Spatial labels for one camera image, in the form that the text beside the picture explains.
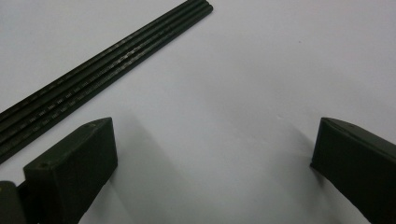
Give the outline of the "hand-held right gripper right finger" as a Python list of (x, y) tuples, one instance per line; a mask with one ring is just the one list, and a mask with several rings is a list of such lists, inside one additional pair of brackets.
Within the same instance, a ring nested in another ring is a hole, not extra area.
[(363, 128), (320, 120), (311, 167), (371, 224), (396, 224), (396, 145)]

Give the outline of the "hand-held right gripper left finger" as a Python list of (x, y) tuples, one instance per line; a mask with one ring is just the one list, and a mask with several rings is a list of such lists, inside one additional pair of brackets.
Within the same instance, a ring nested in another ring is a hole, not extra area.
[(78, 224), (118, 166), (111, 118), (86, 123), (24, 168), (40, 224)]

